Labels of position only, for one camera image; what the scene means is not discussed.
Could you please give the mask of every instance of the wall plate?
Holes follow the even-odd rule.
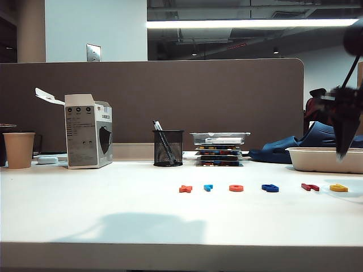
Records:
[[[87,61],[101,61],[101,46],[87,44]]]

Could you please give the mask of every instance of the orange ring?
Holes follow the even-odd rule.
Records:
[[[229,185],[229,191],[242,192],[243,191],[243,186],[242,185]]]

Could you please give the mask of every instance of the gray partition panel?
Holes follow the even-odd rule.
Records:
[[[6,63],[0,65],[0,122],[43,136],[43,150],[65,150],[63,106],[35,96],[35,87],[64,101],[92,94],[113,110],[114,142],[152,142],[152,120],[164,129],[251,132],[243,149],[295,135],[303,128],[303,64],[290,59],[223,61]]]

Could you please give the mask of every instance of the stack of trays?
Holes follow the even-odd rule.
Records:
[[[250,133],[191,133],[196,145],[197,166],[242,166],[240,145]]]

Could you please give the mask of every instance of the tan paper cup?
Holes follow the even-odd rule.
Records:
[[[34,132],[3,133],[9,168],[28,168],[32,163]]]

